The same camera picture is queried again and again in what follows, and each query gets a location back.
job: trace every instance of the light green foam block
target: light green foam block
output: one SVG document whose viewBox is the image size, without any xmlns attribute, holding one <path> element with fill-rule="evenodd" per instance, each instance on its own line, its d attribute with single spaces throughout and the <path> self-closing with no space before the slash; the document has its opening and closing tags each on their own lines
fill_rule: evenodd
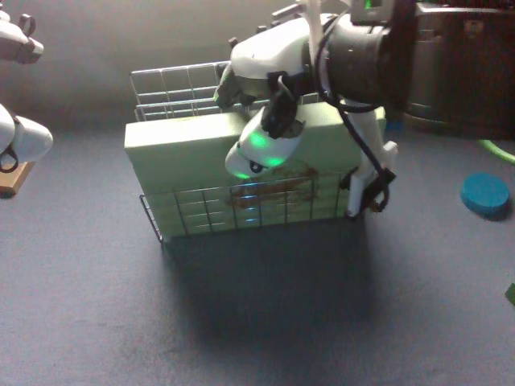
<svg viewBox="0 0 515 386">
<path fill-rule="evenodd" d="M 376 115 L 384 129 L 384 110 L 378 109 Z M 283 223 L 284 190 L 289 191 L 288 222 L 344 214 L 348 195 L 338 192 L 338 173 L 359 164 L 360 150 L 334 108 L 324 103 L 299 106 L 297 119 L 306 121 L 302 143 L 291 159 L 262 176 L 264 181 L 309 177 L 313 183 L 275 184 L 264 191 L 236 187 L 229 192 L 227 187 L 242 181 L 225 170 L 225 156 L 248 119 L 222 113 L 126 126 L 126 153 L 166 238 L 186 233 L 176 199 L 188 234 Z M 204 188 L 212 189 L 204 191 L 204 196 L 191 191 Z M 261 216 L 256 209 L 259 204 Z"/>
</svg>

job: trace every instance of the green light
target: green light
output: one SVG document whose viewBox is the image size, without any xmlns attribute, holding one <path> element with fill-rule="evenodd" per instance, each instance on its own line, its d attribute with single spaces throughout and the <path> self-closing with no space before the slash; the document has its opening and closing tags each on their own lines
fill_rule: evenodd
<svg viewBox="0 0 515 386">
<path fill-rule="evenodd" d="M 266 139 L 258 133 L 252 133 L 250 135 L 250 143 L 252 143 L 258 149 L 262 149 L 268 146 L 268 143 L 266 143 Z"/>
<path fill-rule="evenodd" d="M 284 162 L 284 159 L 282 158 L 268 158 L 266 160 L 266 163 L 268 164 L 268 166 L 270 167 L 276 167 L 276 166 L 279 166 L 281 165 L 282 163 Z"/>
</svg>

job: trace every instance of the green cable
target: green cable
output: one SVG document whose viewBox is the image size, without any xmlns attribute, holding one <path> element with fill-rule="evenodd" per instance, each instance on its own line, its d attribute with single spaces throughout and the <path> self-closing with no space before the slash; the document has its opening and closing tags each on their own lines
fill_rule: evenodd
<svg viewBox="0 0 515 386">
<path fill-rule="evenodd" d="M 500 147 L 495 145 L 492 141 L 487 139 L 481 139 L 480 144 L 483 147 L 492 153 L 494 153 L 497 157 L 504 159 L 507 162 L 515 164 L 515 155 L 508 153 L 507 151 L 502 150 Z"/>
</svg>

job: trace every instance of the wooden block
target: wooden block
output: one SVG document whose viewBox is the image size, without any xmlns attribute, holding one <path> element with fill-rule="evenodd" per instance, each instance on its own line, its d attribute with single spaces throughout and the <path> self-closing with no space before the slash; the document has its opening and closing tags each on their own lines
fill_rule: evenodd
<svg viewBox="0 0 515 386">
<path fill-rule="evenodd" d="M 29 175 L 33 162 L 22 163 L 18 169 L 9 174 L 0 173 L 0 194 L 15 195 Z"/>
</svg>

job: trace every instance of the blue disc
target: blue disc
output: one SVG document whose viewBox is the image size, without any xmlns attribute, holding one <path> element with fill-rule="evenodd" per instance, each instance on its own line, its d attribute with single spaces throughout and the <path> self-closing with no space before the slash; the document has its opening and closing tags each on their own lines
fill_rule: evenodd
<svg viewBox="0 0 515 386">
<path fill-rule="evenodd" d="M 478 215 L 494 216 L 507 207 L 509 190 L 503 180 L 495 175 L 476 173 L 463 183 L 461 200 Z"/>
</svg>

